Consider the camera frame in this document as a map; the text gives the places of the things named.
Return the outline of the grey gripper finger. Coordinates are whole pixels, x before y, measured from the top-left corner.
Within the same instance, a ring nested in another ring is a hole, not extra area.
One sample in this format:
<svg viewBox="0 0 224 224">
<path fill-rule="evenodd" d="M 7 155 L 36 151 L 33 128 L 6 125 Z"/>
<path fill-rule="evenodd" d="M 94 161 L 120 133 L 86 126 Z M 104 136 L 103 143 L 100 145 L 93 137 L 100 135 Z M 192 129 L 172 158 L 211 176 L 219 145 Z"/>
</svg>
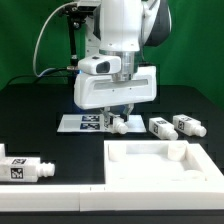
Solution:
<svg viewBox="0 0 224 224">
<path fill-rule="evenodd" d="M 124 121 L 129 120 L 129 115 L 131 114 L 133 109 L 134 109 L 134 104 L 126 104 L 124 106 L 124 110 L 122 112 L 122 118 L 124 119 Z"/>
<path fill-rule="evenodd" d="M 104 126 L 108 127 L 111 124 L 111 113 L 109 107 L 104 107 L 101 109 L 101 113 L 104 117 Z"/>
</svg>

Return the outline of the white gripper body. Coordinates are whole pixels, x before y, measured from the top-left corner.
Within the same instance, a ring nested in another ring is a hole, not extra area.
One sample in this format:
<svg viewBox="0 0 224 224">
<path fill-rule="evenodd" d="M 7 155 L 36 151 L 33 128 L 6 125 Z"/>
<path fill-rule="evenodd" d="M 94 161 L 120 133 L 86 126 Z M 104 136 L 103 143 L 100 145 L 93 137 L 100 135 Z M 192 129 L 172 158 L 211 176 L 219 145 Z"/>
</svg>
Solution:
<svg viewBox="0 0 224 224">
<path fill-rule="evenodd" d="M 81 73 L 74 85 L 74 102 L 83 110 L 148 102 L 155 97 L 155 66 L 139 67 L 131 80 L 121 82 L 114 82 L 111 75 Z"/>
</svg>

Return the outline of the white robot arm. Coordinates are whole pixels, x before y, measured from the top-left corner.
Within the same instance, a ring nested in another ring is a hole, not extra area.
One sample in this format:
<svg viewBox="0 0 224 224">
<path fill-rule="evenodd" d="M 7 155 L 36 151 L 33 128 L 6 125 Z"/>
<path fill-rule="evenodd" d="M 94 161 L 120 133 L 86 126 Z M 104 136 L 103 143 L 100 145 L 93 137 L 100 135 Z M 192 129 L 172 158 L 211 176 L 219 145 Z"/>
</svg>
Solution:
<svg viewBox="0 0 224 224">
<path fill-rule="evenodd" d="M 75 104 L 99 108 L 107 128 L 124 125 L 136 103 L 156 97 L 156 67 L 144 61 L 142 48 L 163 43 L 171 26 L 167 0 L 101 0 L 93 11 L 99 45 L 78 62 Z"/>
</svg>

